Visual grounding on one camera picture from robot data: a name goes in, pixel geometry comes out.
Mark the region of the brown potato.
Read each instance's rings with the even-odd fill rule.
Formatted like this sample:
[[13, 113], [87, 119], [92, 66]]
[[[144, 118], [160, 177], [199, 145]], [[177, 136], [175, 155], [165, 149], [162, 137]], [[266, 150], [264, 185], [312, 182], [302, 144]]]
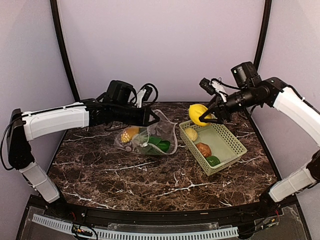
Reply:
[[199, 142], [195, 146], [205, 158], [210, 157], [212, 155], [212, 151], [207, 144]]

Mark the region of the clear zip top bag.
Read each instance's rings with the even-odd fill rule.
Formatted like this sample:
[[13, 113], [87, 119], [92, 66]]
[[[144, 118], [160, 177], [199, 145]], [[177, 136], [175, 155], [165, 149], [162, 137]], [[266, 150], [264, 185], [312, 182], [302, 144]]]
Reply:
[[114, 147], [139, 155], [172, 155], [178, 148], [176, 122], [159, 109], [154, 111], [159, 121], [148, 127], [129, 126], [114, 139]]

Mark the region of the orange yellow mango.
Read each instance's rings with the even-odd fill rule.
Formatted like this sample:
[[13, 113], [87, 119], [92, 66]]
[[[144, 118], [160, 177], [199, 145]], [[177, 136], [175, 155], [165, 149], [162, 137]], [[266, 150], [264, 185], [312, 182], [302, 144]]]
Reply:
[[123, 130], [120, 136], [120, 140], [122, 143], [126, 144], [130, 142], [135, 135], [139, 134], [140, 128], [139, 127], [127, 127]]

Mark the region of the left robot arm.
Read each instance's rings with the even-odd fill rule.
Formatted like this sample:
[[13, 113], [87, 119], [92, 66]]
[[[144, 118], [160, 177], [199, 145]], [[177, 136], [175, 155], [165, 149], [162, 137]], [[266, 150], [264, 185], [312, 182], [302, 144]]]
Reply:
[[113, 122], [148, 127], [159, 120], [150, 106], [137, 107], [127, 103], [102, 102], [94, 98], [37, 111], [17, 108], [12, 111], [0, 140], [0, 146], [7, 148], [7, 159], [2, 158], [0, 162], [6, 171], [18, 171], [58, 217], [67, 218], [71, 208], [62, 191], [37, 160], [32, 143], [72, 129]]

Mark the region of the green pepper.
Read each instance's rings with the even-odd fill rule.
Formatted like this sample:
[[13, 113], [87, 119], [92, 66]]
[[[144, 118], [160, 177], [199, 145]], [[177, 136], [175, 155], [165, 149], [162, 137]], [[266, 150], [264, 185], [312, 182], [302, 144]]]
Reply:
[[221, 163], [221, 161], [219, 160], [218, 157], [214, 156], [214, 155], [211, 155], [211, 156], [208, 156], [206, 158], [206, 161], [208, 162], [208, 164], [211, 166], [211, 167], [214, 167], [216, 165], [219, 165]]

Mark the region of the yellow lemon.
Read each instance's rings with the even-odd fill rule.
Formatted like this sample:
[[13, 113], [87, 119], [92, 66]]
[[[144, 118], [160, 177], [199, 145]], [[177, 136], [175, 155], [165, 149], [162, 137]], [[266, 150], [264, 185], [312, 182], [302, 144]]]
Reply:
[[189, 106], [188, 115], [190, 120], [197, 126], [206, 127], [210, 123], [200, 121], [200, 117], [208, 110], [206, 106], [200, 103]]

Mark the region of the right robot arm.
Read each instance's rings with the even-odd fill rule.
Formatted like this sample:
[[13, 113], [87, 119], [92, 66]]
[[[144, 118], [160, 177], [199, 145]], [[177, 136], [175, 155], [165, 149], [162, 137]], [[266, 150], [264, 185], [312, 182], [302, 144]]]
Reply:
[[270, 151], [280, 179], [260, 194], [255, 213], [266, 217], [291, 196], [320, 183], [320, 112], [297, 90], [277, 77], [246, 82], [229, 95], [219, 93], [216, 80], [203, 78], [199, 86], [212, 99], [201, 114], [202, 123], [226, 124], [232, 114], [250, 112], [250, 118]]

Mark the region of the green white bok choy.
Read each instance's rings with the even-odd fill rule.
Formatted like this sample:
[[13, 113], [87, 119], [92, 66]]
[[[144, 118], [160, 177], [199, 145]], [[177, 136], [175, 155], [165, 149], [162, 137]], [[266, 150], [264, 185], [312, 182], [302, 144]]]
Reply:
[[147, 143], [143, 144], [140, 152], [145, 155], [165, 155], [169, 152], [171, 142], [160, 137], [150, 136]]

